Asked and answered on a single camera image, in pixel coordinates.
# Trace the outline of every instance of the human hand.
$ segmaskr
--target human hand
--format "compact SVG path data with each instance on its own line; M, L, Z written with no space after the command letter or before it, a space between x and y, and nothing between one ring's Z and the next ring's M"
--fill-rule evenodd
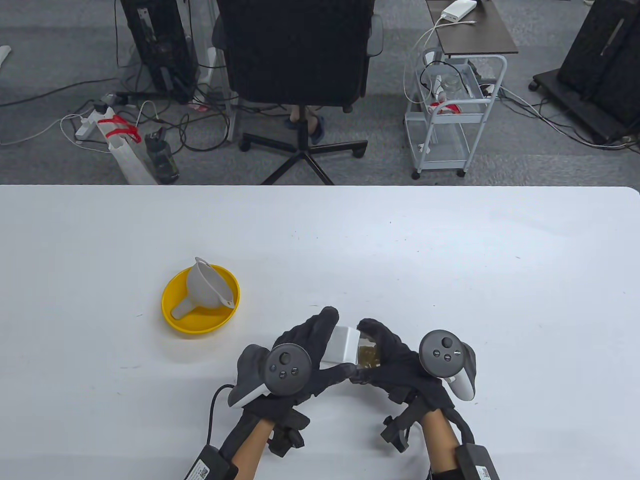
M320 361L326 351L327 343L338 323L338 310L325 307L318 315L314 315L301 325L284 332L273 344L273 347L285 343L301 346L311 359L311 376L305 386L297 393L288 396L260 396L244 406L246 412L262 419L268 419L279 425L291 423L291 410L294 406L308 400L311 395L318 396L328 387L336 385L356 372L353 364L340 364L329 369L320 370Z
M380 366L359 369L350 377L352 383L370 383L388 394L406 389L408 394L398 403L411 403L421 396L430 411L453 408L453 403L442 385L442 380L428 374L420 364L417 352L412 351L400 337L377 320L364 319L358 330L370 337L380 351Z

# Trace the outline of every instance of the chair base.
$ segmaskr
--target chair base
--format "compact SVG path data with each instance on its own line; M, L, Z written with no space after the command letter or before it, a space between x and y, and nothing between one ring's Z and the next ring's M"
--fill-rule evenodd
M306 134L306 122L304 122L303 128L305 130L304 134ZM273 172L269 176L269 178L262 182L262 185L273 185L281 176L287 173L287 171L289 171L289 169L300 160L306 161L325 185L334 185L329 176L327 176L324 170L313 158L313 154L327 154L330 152L344 152L347 150L351 150L354 157L362 158L365 154L365 151L367 150L368 144L367 140L360 140L310 147L304 140L305 139L303 139L303 141L299 141L298 143L300 145L298 145L298 147L295 147L294 145L283 141L272 140L271 138L265 138L245 133L242 135L242 139L240 140L240 150L246 152L247 150L249 150L249 148L251 148L251 144L254 143L256 145L275 148L276 150L293 154L285 163L280 165L280 167L275 172Z

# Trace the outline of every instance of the yellow bowl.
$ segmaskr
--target yellow bowl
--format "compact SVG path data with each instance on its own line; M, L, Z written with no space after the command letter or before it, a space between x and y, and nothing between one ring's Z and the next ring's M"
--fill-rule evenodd
M189 275L191 267L182 270L172 278L162 294L162 313L164 319L179 332L188 333L189 335L202 335L203 333L213 332L231 320L238 305L240 305L240 285L238 285L236 278L225 268L218 265L212 265L212 267L225 279L227 285L231 288L236 307L233 310L227 307L220 307L214 310L198 307L185 315L181 320L173 318L171 311L187 296L187 275Z

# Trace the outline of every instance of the chair backrest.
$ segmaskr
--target chair backrest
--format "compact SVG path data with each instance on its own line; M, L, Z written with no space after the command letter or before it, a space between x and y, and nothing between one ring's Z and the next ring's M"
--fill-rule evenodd
M366 79L373 0L218 0L233 90L246 100L347 106Z

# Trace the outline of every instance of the black glove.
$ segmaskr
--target black glove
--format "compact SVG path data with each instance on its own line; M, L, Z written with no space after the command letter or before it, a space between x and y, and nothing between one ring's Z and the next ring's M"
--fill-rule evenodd
M380 387L398 403L411 403L420 395L430 411L453 408L442 380L424 370L418 354L402 343L400 337L373 319L361 320L358 330L376 343L380 366L358 370L351 382ZM402 392L401 396L394 398L396 392Z
M283 343L295 343L307 351L311 358L311 377L304 388L294 395L260 396L245 405L244 410L262 419L273 420L277 424L283 423L292 407L308 400L311 395L317 397L327 387L336 385L353 375L356 372L356 366L353 364L340 364L320 370L320 360L324 356L326 345L329 343L333 328L338 323L338 318L338 310L325 307L318 315L314 315L302 325L295 326L279 336L273 347Z
M225 458L231 460L260 419L272 420L276 424L274 440L277 439L279 445L275 448L271 448L273 444L269 445L275 454L283 456L290 447L304 446L300 430L309 424L309 419L293 407L308 400L311 395L318 396L327 387L346 380L356 372L356 366L353 364L340 364L320 370L320 360L324 356L338 318L338 310L325 307L318 315L279 336L273 347L283 343L294 343L307 351L311 359L311 377L307 384L293 395L260 396L245 405L240 421L220 447L220 453Z

